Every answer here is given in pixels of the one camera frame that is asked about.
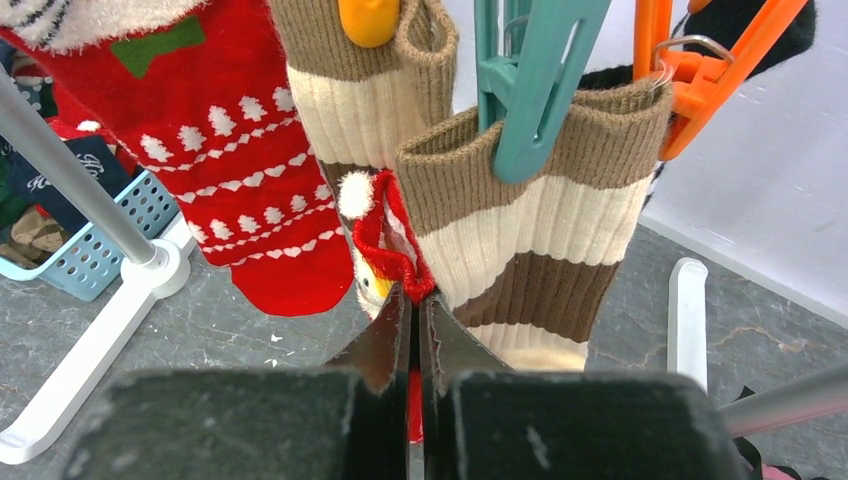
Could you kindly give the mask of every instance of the sock cuff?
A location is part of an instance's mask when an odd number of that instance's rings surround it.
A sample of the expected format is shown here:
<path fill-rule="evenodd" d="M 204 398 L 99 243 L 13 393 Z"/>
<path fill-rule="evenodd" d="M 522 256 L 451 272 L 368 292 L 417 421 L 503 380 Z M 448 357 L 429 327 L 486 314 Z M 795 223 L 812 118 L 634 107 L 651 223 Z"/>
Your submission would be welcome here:
<path fill-rule="evenodd" d="M 653 80 L 578 91 L 545 167 L 520 185 L 501 183 L 492 173 L 502 122 L 478 135 L 476 108 L 449 118 L 399 150 L 397 176 L 416 234 L 511 205 L 539 180 L 629 197 L 622 189 L 653 171 L 671 100 L 671 88 L 654 88 Z"/>
<path fill-rule="evenodd" d="M 459 32 L 437 0 L 407 3 L 395 36 L 397 52 L 429 127 L 451 115 Z"/>

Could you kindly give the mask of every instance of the white pom-pom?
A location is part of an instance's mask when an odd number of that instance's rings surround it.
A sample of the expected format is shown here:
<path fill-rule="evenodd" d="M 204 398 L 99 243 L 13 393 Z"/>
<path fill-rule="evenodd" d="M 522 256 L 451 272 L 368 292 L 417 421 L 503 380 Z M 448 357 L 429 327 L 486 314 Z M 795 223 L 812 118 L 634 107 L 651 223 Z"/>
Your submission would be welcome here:
<path fill-rule="evenodd" d="M 350 220 L 359 220 L 374 208 L 374 185 L 371 175 L 363 171 L 346 174 L 339 182 L 339 213 Z"/>
<path fill-rule="evenodd" d="M 96 132 L 100 130 L 100 124 L 94 120 L 83 120 L 77 125 L 77 130 L 81 132 Z"/>

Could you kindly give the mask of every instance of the plastic basket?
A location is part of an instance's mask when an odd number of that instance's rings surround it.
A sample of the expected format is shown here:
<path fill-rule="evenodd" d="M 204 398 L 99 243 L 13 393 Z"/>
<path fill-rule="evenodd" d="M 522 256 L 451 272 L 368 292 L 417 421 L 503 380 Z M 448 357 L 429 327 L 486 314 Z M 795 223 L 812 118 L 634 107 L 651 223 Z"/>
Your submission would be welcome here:
<path fill-rule="evenodd" d="M 136 177 L 115 199 L 147 238 L 154 238 L 179 212 L 174 199 L 150 172 Z M 92 301 L 120 274 L 124 254 L 91 223 L 86 224 L 38 268 L 27 270 L 0 257 L 0 275 L 11 280 L 39 278 Z"/>

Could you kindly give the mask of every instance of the clothespin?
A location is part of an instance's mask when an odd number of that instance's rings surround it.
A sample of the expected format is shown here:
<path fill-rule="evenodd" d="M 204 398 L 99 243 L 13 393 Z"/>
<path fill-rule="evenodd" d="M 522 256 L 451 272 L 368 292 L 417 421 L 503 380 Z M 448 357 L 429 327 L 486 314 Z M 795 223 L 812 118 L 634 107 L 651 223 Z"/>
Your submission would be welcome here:
<path fill-rule="evenodd" d="M 362 48 L 376 48 L 392 39 L 400 17 L 400 0 L 338 0 L 342 29 Z"/>
<path fill-rule="evenodd" d="M 691 0 L 699 11 L 709 1 Z M 672 0 L 636 0 L 633 76 L 639 79 L 670 67 L 675 113 L 660 159 L 669 161 L 698 135 L 710 118 L 748 78 L 789 27 L 807 0 L 766 0 L 757 16 L 729 51 L 703 35 L 669 38 Z M 719 58 L 669 50 L 695 43 Z"/>
<path fill-rule="evenodd" d="M 524 182 L 545 165 L 609 4 L 504 0 L 500 56 L 498 2 L 475 0 L 479 127 L 482 133 L 504 119 L 493 163 L 500 181 Z"/>

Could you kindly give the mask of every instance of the brown and cream striped sock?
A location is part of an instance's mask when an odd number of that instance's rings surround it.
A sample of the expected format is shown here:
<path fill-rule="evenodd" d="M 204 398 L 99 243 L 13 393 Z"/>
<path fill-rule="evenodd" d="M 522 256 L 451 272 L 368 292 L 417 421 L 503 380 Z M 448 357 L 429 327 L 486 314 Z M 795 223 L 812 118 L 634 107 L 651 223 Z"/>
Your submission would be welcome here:
<path fill-rule="evenodd" d="M 393 168 L 398 145 L 446 119 L 458 33 L 437 0 L 404 0 L 395 38 L 361 48 L 336 0 L 268 0 L 286 51 L 292 98 L 338 195 L 357 168 Z"/>
<path fill-rule="evenodd" d="M 514 368 L 583 369 L 671 102 L 653 80 L 578 91 L 546 166 L 521 185 L 492 174 L 502 124 L 479 135 L 476 109 L 401 147 L 397 179 L 436 283 Z"/>

